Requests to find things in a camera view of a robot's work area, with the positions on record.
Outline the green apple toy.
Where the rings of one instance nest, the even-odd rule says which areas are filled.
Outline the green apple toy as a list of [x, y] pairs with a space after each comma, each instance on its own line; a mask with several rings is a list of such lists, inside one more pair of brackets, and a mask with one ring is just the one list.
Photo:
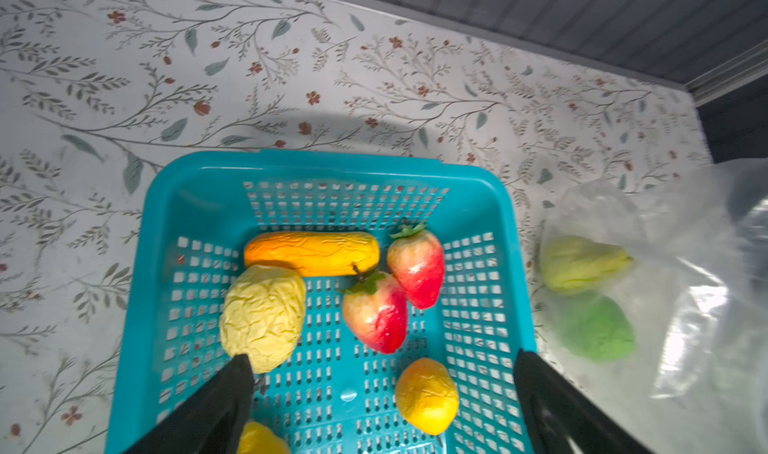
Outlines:
[[592, 362], [626, 358], [636, 346], [633, 327], [621, 307], [597, 292], [567, 298], [556, 332], [566, 349]]

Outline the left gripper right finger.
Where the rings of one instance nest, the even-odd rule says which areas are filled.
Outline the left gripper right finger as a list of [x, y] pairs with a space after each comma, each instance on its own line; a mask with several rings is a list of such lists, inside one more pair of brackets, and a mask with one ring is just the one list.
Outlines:
[[535, 453], [647, 453], [538, 354], [519, 350], [513, 378]]

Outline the pale yellow pear toy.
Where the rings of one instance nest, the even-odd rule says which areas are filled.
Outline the pale yellow pear toy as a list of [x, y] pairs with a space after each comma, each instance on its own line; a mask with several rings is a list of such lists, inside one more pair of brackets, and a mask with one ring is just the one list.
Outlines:
[[288, 268], [254, 264], [225, 297], [221, 345], [231, 357], [246, 355], [255, 374], [266, 374], [291, 356], [305, 317], [304, 279]]

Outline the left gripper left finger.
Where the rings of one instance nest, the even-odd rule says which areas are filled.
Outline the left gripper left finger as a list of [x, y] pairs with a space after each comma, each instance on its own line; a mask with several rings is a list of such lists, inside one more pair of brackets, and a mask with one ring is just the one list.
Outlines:
[[235, 453], [255, 393], [249, 358], [233, 357], [128, 453]]

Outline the clear zip top bag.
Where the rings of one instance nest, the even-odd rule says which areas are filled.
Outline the clear zip top bag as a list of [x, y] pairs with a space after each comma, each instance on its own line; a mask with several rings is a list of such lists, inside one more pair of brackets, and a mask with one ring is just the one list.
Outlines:
[[[542, 248], [575, 235], [625, 248], [621, 274], [572, 295], [535, 297], [543, 351], [579, 392], [654, 453], [767, 449], [767, 162], [726, 161], [639, 193], [595, 180], [547, 214]], [[597, 292], [636, 346], [592, 362], [561, 343], [567, 298]]]

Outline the green pear toy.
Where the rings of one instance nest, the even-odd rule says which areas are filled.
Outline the green pear toy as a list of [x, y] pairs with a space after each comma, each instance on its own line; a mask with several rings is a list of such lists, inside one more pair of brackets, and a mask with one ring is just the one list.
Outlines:
[[575, 235], [551, 238], [539, 252], [543, 283], [563, 295], [594, 289], [623, 273], [632, 262], [633, 257], [621, 246]]

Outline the orange yellow round fruit toy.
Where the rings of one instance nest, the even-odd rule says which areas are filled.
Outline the orange yellow round fruit toy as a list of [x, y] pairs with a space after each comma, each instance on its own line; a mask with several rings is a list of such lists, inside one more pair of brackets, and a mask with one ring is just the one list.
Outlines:
[[290, 454], [288, 444], [273, 431], [256, 421], [245, 424], [237, 454]]

